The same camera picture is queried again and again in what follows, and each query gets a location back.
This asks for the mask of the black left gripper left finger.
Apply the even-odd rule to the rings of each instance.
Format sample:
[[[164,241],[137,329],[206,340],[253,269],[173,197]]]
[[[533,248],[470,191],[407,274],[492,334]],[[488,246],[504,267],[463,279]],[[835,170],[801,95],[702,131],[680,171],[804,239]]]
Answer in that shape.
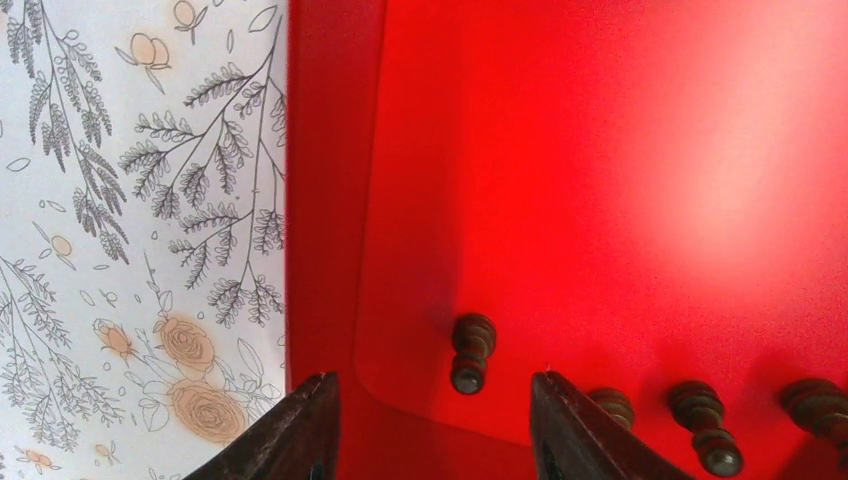
[[[334,479],[339,445],[337,374],[316,373],[186,480]]]

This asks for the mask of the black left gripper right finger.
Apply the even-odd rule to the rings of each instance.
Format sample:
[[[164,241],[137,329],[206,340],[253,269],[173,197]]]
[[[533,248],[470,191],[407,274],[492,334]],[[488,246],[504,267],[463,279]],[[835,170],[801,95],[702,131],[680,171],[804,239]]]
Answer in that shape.
[[[530,433],[539,479],[690,477],[555,371],[532,376]]]

